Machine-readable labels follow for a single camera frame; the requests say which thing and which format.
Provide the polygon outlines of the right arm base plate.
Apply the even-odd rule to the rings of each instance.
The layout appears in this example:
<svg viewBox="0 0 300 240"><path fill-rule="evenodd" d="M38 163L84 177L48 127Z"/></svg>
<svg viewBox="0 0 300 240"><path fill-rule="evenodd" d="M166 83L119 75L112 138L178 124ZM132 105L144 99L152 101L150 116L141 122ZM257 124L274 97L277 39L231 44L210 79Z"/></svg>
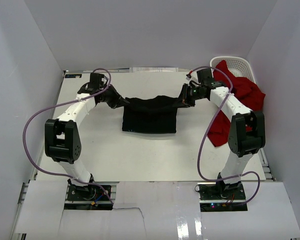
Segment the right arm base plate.
<svg viewBox="0 0 300 240"><path fill-rule="evenodd" d="M244 187L221 192L216 184L197 184L194 191L199 194L202 213L246 212L246 194Z"/></svg>

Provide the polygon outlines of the black t shirt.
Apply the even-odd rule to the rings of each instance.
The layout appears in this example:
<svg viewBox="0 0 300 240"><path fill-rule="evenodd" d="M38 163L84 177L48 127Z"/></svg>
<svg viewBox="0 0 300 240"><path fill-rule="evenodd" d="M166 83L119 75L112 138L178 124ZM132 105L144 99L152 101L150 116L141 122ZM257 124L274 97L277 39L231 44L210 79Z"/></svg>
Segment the black t shirt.
<svg viewBox="0 0 300 240"><path fill-rule="evenodd" d="M152 99L126 98L122 131L140 134L175 134L177 132L176 97L158 95Z"/></svg>

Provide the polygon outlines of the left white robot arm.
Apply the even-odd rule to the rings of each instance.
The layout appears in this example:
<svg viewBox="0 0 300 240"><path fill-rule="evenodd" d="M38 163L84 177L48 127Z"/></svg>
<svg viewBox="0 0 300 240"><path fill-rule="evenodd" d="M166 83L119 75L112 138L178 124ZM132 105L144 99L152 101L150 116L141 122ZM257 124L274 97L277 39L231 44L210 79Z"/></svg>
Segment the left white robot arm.
<svg viewBox="0 0 300 240"><path fill-rule="evenodd" d="M82 152L79 126L99 103L106 103L112 109L129 104L116 91L111 80L111 76L95 71L90 73L89 81L80 87L69 107L57 118L48 119L44 125L46 156L65 170L69 176L68 183L86 200L95 196L96 187L91 184L93 175L79 159Z"/></svg>

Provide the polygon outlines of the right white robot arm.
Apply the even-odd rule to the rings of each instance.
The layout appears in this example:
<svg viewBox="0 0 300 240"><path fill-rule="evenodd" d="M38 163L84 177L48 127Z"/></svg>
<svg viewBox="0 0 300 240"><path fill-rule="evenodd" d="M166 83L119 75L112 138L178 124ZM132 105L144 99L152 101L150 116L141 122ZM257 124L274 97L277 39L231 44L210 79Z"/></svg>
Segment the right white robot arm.
<svg viewBox="0 0 300 240"><path fill-rule="evenodd" d="M225 75L217 68L201 66L191 70L178 97L181 108L194 107L197 100L208 99L217 106L217 113L223 113L230 122L227 161L218 173L215 183L216 195L226 200L242 185L242 177L250 159L265 146L265 116L241 103L233 94L233 83L227 77L228 85L216 81L212 72Z"/></svg>

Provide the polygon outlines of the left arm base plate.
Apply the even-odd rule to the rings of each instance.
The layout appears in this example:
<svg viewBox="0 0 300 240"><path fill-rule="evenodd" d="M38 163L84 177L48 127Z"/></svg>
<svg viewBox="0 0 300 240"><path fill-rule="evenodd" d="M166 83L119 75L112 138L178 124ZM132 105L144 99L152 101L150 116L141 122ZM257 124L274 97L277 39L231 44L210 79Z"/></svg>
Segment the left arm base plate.
<svg viewBox="0 0 300 240"><path fill-rule="evenodd" d="M111 211L113 204L105 193L111 197L112 186L102 185L104 190L95 185L78 186L68 184L64 209L81 211Z"/></svg>

